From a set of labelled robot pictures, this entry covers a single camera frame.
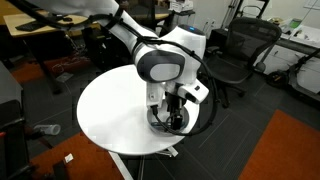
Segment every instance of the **paper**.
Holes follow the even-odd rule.
[[[72,154],[70,153],[68,156],[64,157],[64,159],[66,160],[66,163],[69,163],[70,161],[73,160],[73,156],[72,156]]]

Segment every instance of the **floor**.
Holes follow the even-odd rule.
[[[24,107],[29,125],[60,124],[60,134],[47,137],[52,145],[78,133],[81,129],[76,116],[77,101],[99,74],[96,67],[86,67],[60,83],[63,93],[59,95],[50,92],[44,78],[24,83]],[[254,74],[244,86],[248,92],[243,98],[230,91],[230,108],[219,106],[212,127],[175,146],[179,152],[177,157],[146,156],[144,179],[237,179],[276,109],[320,130],[320,110],[287,91],[267,85],[263,76]],[[211,104],[209,97],[201,105],[200,124],[208,118]],[[28,142],[28,147],[31,158],[46,150],[37,141]],[[120,157],[136,179],[140,157]]]

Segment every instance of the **round white table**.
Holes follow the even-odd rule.
[[[189,124],[184,133],[191,131],[199,105],[185,104]],[[163,135],[153,131],[147,121],[146,82],[134,65],[112,69],[83,91],[77,107],[81,129],[100,147],[119,154],[147,155],[165,150],[183,136]]]

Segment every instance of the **cabinet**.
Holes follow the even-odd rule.
[[[255,64],[261,61],[263,56],[264,53],[260,54]],[[268,75],[277,70],[287,70],[303,56],[305,54],[301,52],[275,45],[264,60],[266,69],[263,73]],[[303,65],[297,75],[297,80],[300,86],[318,93],[320,91],[320,59],[313,57]]]

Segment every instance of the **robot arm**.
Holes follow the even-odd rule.
[[[20,3],[17,3],[21,0],[9,1],[21,7]],[[95,15],[105,17],[111,14],[112,18],[99,18],[97,22],[119,38],[132,52],[137,72],[147,82],[148,108],[152,107],[154,110],[156,106],[161,106],[164,92],[169,97],[167,102],[171,109],[168,110],[170,115],[180,110],[186,100],[199,104],[208,95],[209,90],[196,79],[206,42],[206,37],[200,30],[179,25],[166,36],[159,38],[154,32],[136,23],[114,0],[27,0],[27,2],[51,13],[79,15],[89,19]],[[76,28],[81,29],[84,26],[71,24],[69,27],[71,30]]]

